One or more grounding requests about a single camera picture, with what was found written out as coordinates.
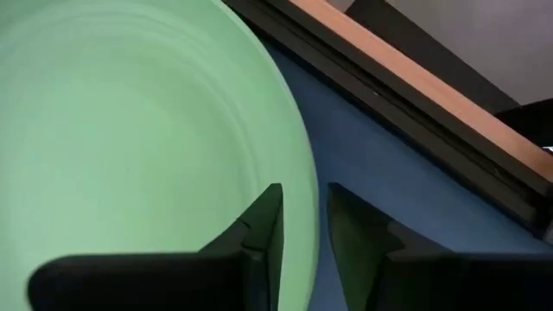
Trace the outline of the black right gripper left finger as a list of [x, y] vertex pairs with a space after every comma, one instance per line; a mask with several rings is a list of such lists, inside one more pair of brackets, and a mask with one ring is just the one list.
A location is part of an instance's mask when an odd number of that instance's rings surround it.
[[283, 188], [272, 183], [198, 251], [50, 260], [29, 278], [29, 305], [40, 311], [276, 310], [283, 212]]

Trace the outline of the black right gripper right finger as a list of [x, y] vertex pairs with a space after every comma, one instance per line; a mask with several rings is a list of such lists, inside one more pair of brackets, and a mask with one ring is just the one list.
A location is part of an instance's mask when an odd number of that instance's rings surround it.
[[550, 254], [451, 251], [338, 183], [327, 216], [351, 310], [552, 311]]

